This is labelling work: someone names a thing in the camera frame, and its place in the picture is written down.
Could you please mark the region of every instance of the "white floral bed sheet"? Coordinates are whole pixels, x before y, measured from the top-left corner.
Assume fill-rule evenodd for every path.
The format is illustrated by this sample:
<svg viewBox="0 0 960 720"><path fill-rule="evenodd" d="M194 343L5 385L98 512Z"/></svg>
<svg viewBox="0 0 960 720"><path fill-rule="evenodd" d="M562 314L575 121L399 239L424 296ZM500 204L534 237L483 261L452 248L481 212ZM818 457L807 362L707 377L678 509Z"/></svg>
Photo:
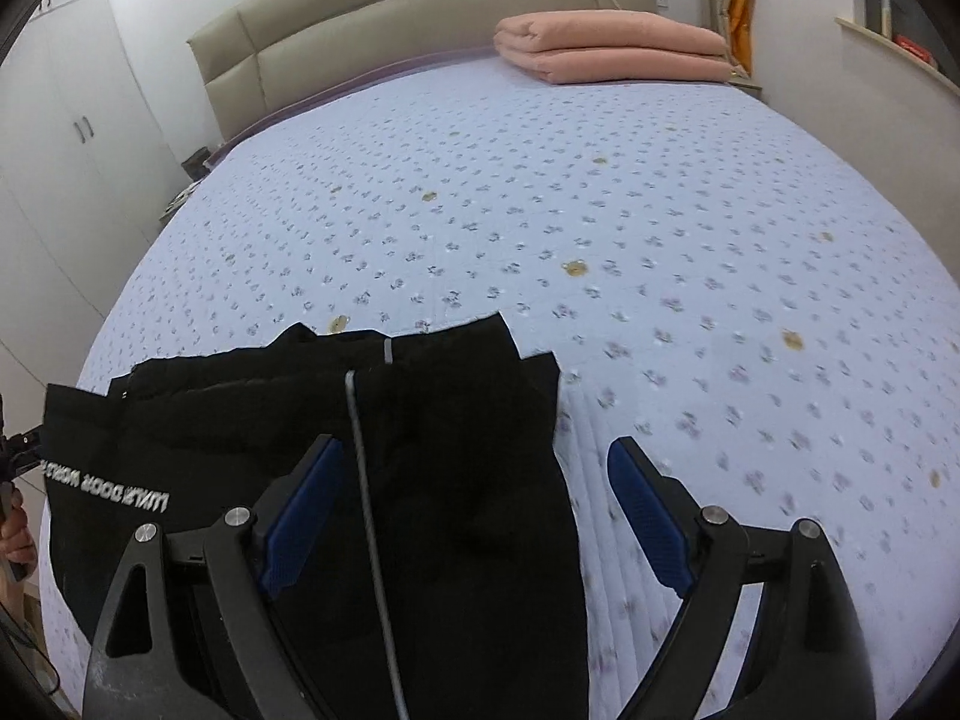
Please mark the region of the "white floral bed sheet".
<svg viewBox="0 0 960 720"><path fill-rule="evenodd" d="M494 311L563 369L592 720L616 717L679 606L608 489L621 435L741 522L823 524L889 717L960 616L960 292L860 175L736 89L552 87L482 59L277 124L160 236L80 386L293 322L400 335ZM80 704L88 645L44 563ZM730 696L757 599L702 714Z"/></svg>

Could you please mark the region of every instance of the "bed headboard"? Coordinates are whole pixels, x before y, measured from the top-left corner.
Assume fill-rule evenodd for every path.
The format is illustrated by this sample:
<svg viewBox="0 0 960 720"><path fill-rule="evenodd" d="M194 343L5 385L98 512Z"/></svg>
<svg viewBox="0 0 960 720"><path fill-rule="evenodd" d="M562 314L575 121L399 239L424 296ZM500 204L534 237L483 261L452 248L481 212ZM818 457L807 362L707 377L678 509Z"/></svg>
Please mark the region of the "bed headboard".
<svg viewBox="0 0 960 720"><path fill-rule="evenodd" d="M656 0L617 0L655 10ZM608 0L246 0L192 47L225 139L311 95L403 60L489 46L500 19Z"/></svg>

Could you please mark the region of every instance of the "black pants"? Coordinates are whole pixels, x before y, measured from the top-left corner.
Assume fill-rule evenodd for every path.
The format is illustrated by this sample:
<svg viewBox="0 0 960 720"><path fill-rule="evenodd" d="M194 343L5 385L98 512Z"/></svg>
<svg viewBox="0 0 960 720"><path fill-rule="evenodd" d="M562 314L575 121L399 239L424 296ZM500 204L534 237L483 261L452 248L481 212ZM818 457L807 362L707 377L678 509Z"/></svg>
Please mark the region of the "black pants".
<svg viewBox="0 0 960 720"><path fill-rule="evenodd" d="M347 448L347 480L275 616L338 717L394 717L344 399L356 370L411 716L586 717L586 611L552 450L552 356L521 361L500 317L395 338L392 365L384 343L297 325L262 349L144 362L106 397L52 386L43 446L64 598L92 638L139 524L190 530L251 506L330 433Z"/></svg>

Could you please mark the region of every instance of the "human hand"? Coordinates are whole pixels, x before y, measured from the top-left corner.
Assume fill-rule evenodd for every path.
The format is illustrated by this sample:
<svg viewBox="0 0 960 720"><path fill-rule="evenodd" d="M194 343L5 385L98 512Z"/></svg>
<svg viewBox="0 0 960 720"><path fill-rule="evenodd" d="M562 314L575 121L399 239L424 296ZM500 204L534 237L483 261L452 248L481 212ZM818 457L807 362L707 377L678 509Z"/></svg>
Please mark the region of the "human hand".
<svg viewBox="0 0 960 720"><path fill-rule="evenodd" d="M6 522L0 526L0 557L25 566L26 579L37 570L37 546L30 533L27 512L23 511L23 493L13 490L11 512Z"/></svg>

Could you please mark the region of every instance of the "blue gripper pad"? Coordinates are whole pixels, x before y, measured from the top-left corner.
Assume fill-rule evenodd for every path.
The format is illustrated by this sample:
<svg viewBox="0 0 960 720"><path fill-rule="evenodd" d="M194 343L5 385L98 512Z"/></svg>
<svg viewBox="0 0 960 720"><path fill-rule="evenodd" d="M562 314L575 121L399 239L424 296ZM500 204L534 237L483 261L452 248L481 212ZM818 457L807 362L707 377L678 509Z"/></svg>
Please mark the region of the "blue gripper pad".
<svg viewBox="0 0 960 720"><path fill-rule="evenodd" d="M260 589L271 600L296 584L344 478L343 446L330 440L267 532Z"/></svg>
<svg viewBox="0 0 960 720"><path fill-rule="evenodd" d="M619 440L610 445L607 453L607 474L656 579L663 586L672 587L680 598L685 597L694 580L686 559L688 548L683 531Z"/></svg>

